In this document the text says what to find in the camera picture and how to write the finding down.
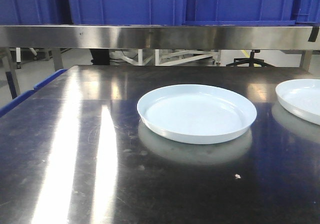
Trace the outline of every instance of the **dark reflective table surface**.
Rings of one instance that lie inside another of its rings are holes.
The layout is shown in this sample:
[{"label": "dark reflective table surface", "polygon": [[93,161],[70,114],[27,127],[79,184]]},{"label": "dark reflective table surface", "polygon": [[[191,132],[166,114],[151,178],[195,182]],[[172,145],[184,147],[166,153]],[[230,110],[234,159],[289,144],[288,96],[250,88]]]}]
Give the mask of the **dark reflective table surface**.
[{"label": "dark reflective table surface", "polygon": [[[320,126],[285,111],[299,68],[75,66],[0,119],[1,224],[320,223]],[[138,99],[195,83],[257,118],[216,145],[162,138]]]}]

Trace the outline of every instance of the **floor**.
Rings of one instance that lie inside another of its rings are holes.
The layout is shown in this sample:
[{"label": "floor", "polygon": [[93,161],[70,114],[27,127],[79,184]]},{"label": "floor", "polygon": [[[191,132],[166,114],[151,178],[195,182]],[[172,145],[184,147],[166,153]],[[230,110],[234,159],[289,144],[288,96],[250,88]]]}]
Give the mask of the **floor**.
[{"label": "floor", "polygon": [[[130,56],[134,52],[125,52]],[[245,57],[241,50],[223,50],[221,52],[221,66],[233,62],[235,57]],[[278,50],[262,50],[261,53],[256,54],[257,58],[262,58],[265,62],[278,67],[299,67],[300,54],[285,54]],[[88,49],[71,49],[62,54],[63,65],[65,68],[70,68],[74,65],[85,65],[91,63],[91,54]],[[120,63],[113,62],[113,65],[125,65],[122,61]],[[212,65],[212,59],[204,59],[188,63],[188,66],[209,66]],[[21,69],[16,70],[18,82],[21,93],[33,89],[33,86],[45,79],[54,72],[54,65],[52,59],[49,61],[38,60],[26,62],[21,65]],[[313,55],[310,66],[310,73],[315,77],[320,78],[320,55]],[[0,67],[0,107],[6,105],[11,101],[9,87],[6,82],[6,75],[3,67]]]}]

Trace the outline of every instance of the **blue crate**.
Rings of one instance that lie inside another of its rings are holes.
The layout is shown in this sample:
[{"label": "blue crate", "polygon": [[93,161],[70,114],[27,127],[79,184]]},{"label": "blue crate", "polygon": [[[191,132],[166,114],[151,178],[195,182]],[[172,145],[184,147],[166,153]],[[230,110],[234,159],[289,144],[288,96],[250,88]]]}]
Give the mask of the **blue crate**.
[{"label": "blue crate", "polygon": [[294,0],[292,16],[297,23],[320,23],[320,0]]},{"label": "blue crate", "polygon": [[71,23],[68,0],[0,0],[0,24]]},{"label": "blue crate", "polygon": [[187,0],[69,0],[75,24],[181,25]]},{"label": "blue crate", "polygon": [[294,0],[187,0],[189,25],[293,25]]},{"label": "blue crate", "polygon": [[39,89],[45,87],[48,83],[55,80],[57,77],[59,77],[61,74],[66,72],[67,69],[59,69],[56,72],[54,72],[52,75],[47,77],[46,79],[42,80],[41,82],[37,83],[33,88],[35,91],[38,91]]},{"label": "blue crate", "polygon": [[35,93],[34,90],[28,90],[28,91],[24,92],[23,94],[19,95],[17,98],[13,99],[10,103],[5,105],[4,107],[0,108],[0,117],[2,117],[4,114],[11,111],[15,107],[17,107],[19,104],[21,104],[23,101],[25,101],[27,98],[29,98],[34,93]]}]

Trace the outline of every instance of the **white plate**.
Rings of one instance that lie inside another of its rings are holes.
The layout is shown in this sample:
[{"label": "white plate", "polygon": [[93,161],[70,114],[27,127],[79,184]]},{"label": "white plate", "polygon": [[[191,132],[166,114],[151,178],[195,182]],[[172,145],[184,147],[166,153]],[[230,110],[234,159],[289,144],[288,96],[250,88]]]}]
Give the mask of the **white plate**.
[{"label": "white plate", "polygon": [[137,110],[155,133],[191,144],[235,139],[246,132],[257,116],[255,106],[243,96],[197,84],[155,89],[139,100]]},{"label": "white plate", "polygon": [[320,125],[320,80],[295,79],[280,83],[275,92],[287,111]]}]

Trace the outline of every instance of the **metal rail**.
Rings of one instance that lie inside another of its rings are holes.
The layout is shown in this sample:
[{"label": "metal rail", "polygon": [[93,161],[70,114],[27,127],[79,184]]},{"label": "metal rail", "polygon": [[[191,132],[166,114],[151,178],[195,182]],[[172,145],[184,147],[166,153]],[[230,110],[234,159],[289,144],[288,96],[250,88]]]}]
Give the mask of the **metal rail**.
[{"label": "metal rail", "polygon": [[3,25],[0,47],[318,50],[315,27]]}]

